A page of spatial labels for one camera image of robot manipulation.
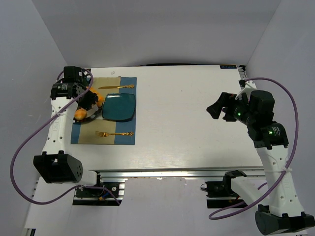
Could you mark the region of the large striped croissant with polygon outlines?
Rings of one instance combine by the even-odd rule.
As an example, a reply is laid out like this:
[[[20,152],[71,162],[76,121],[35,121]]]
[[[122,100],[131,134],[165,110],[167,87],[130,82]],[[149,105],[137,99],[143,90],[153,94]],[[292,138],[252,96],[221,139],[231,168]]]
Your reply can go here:
[[[105,102],[105,98],[94,88],[90,88],[89,91],[95,93],[97,95],[97,102],[96,105],[98,107],[102,107],[103,103]]]

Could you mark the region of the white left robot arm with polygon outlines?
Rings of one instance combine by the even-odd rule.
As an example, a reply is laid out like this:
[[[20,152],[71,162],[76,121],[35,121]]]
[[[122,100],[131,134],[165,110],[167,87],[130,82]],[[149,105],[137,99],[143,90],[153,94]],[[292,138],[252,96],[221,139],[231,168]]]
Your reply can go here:
[[[92,77],[77,66],[66,66],[63,78],[51,89],[52,121],[41,155],[33,158],[33,164],[46,183],[77,183],[94,186],[97,173],[84,169],[81,161],[70,151],[72,125],[78,108],[86,117],[97,110],[98,95],[88,88]]]

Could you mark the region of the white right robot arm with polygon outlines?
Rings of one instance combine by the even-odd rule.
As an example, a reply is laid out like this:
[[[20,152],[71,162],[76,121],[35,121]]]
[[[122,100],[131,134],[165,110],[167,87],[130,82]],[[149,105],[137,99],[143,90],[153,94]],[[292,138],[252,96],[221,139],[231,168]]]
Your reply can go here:
[[[296,233],[312,228],[315,218],[305,213],[288,168],[288,139],[282,124],[273,120],[274,98],[271,93],[254,90],[250,95],[223,92],[206,110],[213,119],[224,113],[227,122],[239,121],[248,129],[248,135],[263,165],[266,184],[262,194],[240,170],[226,172],[222,182],[207,184],[209,197],[239,196],[244,209],[254,207],[255,222],[264,236]]]

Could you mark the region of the small orange bread roll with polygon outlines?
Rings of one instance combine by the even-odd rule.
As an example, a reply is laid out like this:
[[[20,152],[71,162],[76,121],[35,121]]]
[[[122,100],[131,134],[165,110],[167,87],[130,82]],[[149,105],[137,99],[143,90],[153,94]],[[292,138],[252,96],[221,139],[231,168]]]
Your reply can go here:
[[[86,116],[87,116],[87,111],[84,109],[78,109],[74,113],[74,118],[76,120],[83,120],[86,118]]]

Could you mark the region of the dark round bread plate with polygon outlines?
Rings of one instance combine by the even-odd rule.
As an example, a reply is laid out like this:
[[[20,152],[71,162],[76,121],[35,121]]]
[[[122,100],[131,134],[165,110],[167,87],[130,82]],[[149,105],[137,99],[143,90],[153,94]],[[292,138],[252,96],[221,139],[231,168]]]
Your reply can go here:
[[[101,108],[97,107],[97,106],[92,106],[91,109],[86,110],[86,111],[87,111],[86,118],[83,120],[76,120],[75,118],[73,118],[74,123],[88,123],[88,122],[95,120],[100,115]]]

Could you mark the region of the blue label sticker right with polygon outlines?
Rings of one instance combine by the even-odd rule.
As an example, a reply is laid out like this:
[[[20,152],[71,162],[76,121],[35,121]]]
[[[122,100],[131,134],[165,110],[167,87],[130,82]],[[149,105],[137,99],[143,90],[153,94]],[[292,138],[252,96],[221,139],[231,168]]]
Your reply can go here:
[[[237,69],[236,65],[220,65],[220,69]]]

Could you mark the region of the teal square plate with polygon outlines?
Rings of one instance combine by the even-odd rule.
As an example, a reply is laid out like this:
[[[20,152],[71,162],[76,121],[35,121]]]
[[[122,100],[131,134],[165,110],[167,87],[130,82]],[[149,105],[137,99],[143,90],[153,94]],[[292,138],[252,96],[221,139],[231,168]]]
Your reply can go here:
[[[136,111],[136,96],[130,93],[107,94],[102,107],[102,117],[105,120],[127,122]]]

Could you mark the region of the gold butter knife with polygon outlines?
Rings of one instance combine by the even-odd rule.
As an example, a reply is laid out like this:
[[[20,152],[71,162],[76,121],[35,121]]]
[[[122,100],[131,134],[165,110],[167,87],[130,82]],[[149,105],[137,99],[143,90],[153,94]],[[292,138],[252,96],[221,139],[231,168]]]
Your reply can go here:
[[[103,87],[99,87],[98,89],[123,89],[123,88],[132,89],[134,87],[135,85],[131,84],[131,85],[124,85],[124,86],[103,86]]]

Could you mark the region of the blue and beige placemat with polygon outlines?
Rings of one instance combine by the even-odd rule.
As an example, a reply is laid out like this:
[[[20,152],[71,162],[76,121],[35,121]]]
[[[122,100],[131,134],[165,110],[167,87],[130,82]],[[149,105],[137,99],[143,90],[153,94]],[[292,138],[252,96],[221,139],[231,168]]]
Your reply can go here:
[[[134,88],[98,89],[103,86],[124,86],[134,84]],[[130,93],[136,96],[136,77],[96,77],[92,88],[96,89],[104,98],[110,93]],[[71,143],[89,145],[134,145],[136,132],[136,112],[133,118],[127,122],[117,122],[105,120],[102,117],[102,107],[100,115],[88,123],[74,123],[72,125]],[[123,133],[134,132],[133,136],[109,136],[96,137],[95,132]]]

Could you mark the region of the gold fork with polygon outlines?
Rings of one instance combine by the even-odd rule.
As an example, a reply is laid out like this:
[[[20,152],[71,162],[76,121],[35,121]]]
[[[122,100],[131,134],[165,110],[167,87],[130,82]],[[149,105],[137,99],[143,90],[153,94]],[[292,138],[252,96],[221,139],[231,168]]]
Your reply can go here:
[[[116,135],[121,135],[121,136],[133,136],[134,132],[130,131],[130,132],[123,132],[123,133],[108,133],[108,132],[100,132],[100,131],[96,131],[95,132],[95,136],[96,137],[109,137],[109,136],[116,136]]]

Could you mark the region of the aluminium table edge rail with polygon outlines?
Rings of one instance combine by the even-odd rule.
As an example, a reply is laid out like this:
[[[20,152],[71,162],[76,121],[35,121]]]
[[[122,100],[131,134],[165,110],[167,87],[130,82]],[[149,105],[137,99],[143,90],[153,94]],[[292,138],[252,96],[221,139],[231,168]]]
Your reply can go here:
[[[216,178],[223,177],[226,172],[242,171],[249,177],[264,177],[262,167],[201,168],[201,169],[138,169],[138,170],[96,170],[104,181],[129,178],[169,178],[181,177]]]

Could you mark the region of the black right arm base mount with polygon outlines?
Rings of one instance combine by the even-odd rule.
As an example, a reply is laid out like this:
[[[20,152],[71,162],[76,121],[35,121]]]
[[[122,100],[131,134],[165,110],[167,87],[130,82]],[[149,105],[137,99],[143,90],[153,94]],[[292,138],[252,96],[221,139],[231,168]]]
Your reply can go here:
[[[244,208],[247,204],[238,194],[231,189],[231,180],[237,177],[247,177],[243,171],[235,170],[226,172],[221,181],[207,181],[200,185],[200,189],[206,192],[207,208],[218,209],[231,207]]]

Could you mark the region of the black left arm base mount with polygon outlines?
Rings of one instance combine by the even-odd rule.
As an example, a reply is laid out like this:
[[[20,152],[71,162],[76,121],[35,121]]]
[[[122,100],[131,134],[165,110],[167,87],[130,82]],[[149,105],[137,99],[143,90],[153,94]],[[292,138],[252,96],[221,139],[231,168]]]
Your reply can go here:
[[[103,186],[122,202],[125,190],[124,182],[104,182]],[[73,206],[118,206],[119,204],[110,193],[103,189],[83,188],[76,190],[72,202]]]

